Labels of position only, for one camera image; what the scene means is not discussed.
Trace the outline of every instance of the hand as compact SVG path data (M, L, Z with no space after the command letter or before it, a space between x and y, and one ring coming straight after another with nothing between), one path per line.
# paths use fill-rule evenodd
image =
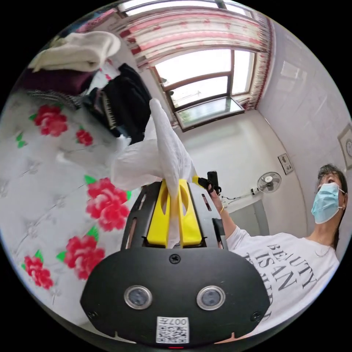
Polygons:
M220 212L223 208L223 203L221 202L220 197L217 195L215 191L212 191L210 193L210 198L212 199L217 211Z

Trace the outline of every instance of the red flower pattern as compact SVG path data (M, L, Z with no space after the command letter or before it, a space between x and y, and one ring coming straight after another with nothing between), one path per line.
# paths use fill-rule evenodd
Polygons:
M83 236L82 239L73 237L66 246L64 263L80 280L87 280L93 269L105 257L105 250L97 248L97 241L93 236Z
M123 205L127 201L126 192L116 188L106 177L89 184L88 195L91 199L87 202L86 212L98 219L104 231L124 228L129 214L129 209Z
M67 118L61 114L61 109L57 106L43 105L39 108L34 123L40 127L42 135L58 137L67 131Z
M43 263L39 258L26 256L25 270L37 286L48 290L54 285L53 280L50 278L50 271L43 269Z
M76 137L78 142L84 144L86 147L91 146L93 144L93 137L88 131L84 129L79 129L76 132Z

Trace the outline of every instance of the bedsheet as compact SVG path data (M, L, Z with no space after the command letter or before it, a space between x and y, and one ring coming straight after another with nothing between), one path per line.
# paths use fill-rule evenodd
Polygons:
M22 91L9 98L0 120L3 246L27 289L77 325L88 322L79 304L86 279L119 251L140 192L110 182L111 156L125 145L85 109L73 112Z

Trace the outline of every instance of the surgical mask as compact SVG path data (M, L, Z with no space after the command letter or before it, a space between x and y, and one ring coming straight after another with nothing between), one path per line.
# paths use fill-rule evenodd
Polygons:
M338 192L341 190L337 183L324 183L315 196L312 214L316 224L323 224L332 219L342 209L338 206Z

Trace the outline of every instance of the pile of clothes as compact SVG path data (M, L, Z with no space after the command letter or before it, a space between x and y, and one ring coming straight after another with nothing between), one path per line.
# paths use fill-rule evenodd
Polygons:
M56 37L31 61L18 86L30 96L79 109L94 75L120 46L120 40L109 32Z
M126 63L120 75L102 89L94 88L83 99L89 112L115 137L141 142L150 117L151 95L140 75Z
M118 67L120 75L92 89L93 78L112 62L109 58L120 46L118 37L109 32L57 37L31 61L19 86L30 96L73 110L85 106L115 137L128 137L131 144L143 141L152 97L140 75L124 63Z

